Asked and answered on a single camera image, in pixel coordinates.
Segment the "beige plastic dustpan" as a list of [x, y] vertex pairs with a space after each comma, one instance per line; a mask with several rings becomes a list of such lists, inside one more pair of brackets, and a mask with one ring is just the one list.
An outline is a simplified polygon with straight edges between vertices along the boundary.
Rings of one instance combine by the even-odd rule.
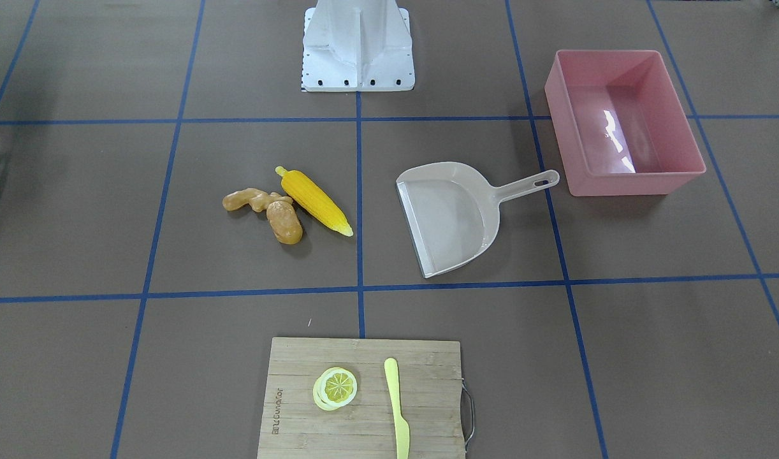
[[559, 182], [559, 173], [547, 170], [493, 186], [477, 169], [453, 161], [402, 172], [396, 187], [422, 276], [433, 278], [478, 258], [497, 237], [501, 203]]

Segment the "yellow toy corn cob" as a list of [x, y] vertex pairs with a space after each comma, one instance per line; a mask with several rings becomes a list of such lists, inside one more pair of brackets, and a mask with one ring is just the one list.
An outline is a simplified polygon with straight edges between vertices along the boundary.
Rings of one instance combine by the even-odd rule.
[[284, 191], [323, 226], [346, 237], [354, 235], [345, 213], [308, 175], [283, 166], [276, 166], [275, 173]]

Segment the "brown toy ginger root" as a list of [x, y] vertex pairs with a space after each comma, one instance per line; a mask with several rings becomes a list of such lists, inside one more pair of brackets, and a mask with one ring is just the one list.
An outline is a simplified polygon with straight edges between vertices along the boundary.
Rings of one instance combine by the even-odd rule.
[[292, 204], [293, 199], [289, 196], [282, 196], [276, 192], [268, 194], [256, 188], [247, 188], [243, 191], [235, 191], [232, 194], [224, 196], [222, 200], [222, 206], [226, 211], [236, 211], [250, 205], [255, 212], [262, 212], [275, 201], [285, 201], [285, 203]]

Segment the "brown toy potato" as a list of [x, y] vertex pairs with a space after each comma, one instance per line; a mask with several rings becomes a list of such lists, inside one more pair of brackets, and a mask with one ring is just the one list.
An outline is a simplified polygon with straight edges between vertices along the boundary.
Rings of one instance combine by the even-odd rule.
[[265, 209], [265, 217], [279, 243], [294, 245], [302, 239], [304, 229], [297, 217], [293, 201], [273, 201]]

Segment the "pink plastic bin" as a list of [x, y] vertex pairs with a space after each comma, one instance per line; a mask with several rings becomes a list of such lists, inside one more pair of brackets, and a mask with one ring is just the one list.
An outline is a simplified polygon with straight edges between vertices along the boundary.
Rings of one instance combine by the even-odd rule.
[[571, 195], [667, 195], [706, 172], [657, 50], [558, 50], [544, 93]]

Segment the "yellow plastic knife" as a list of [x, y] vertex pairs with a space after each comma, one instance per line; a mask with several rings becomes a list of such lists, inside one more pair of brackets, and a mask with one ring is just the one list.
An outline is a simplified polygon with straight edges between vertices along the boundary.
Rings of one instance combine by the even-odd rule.
[[395, 358], [384, 361], [384, 375], [389, 392], [393, 429], [395, 430], [396, 458], [408, 458], [411, 446], [411, 429], [402, 415], [400, 396], [400, 375], [398, 362]]

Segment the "yellow toy lemon slices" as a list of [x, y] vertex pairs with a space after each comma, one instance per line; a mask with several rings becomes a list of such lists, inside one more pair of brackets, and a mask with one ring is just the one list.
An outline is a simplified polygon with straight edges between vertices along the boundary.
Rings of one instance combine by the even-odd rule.
[[350, 404], [358, 392], [355, 375], [345, 368], [329, 368], [311, 389], [314, 403], [323, 411], [334, 411]]

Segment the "bamboo cutting board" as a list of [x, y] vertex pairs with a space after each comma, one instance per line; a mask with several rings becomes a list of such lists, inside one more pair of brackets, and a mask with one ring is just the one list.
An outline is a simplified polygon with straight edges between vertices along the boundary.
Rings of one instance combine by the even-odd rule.
[[[462, 347], [439, 340], [276, 337], [259, 429], [259, 458], [395, 458], [384, 363], [398, 364], [410, 458], [463, 458]], [[352, 372], [351, 403], [320, 409], [312, 389], [328, 369]]]

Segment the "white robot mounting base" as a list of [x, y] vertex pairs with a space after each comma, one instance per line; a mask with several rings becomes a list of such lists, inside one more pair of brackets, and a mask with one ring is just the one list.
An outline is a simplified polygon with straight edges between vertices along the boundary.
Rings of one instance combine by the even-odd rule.
[[411, 91], [415, 86], [411, 19], [397, 2], [319, 1], [305, 10], [303, 91]]

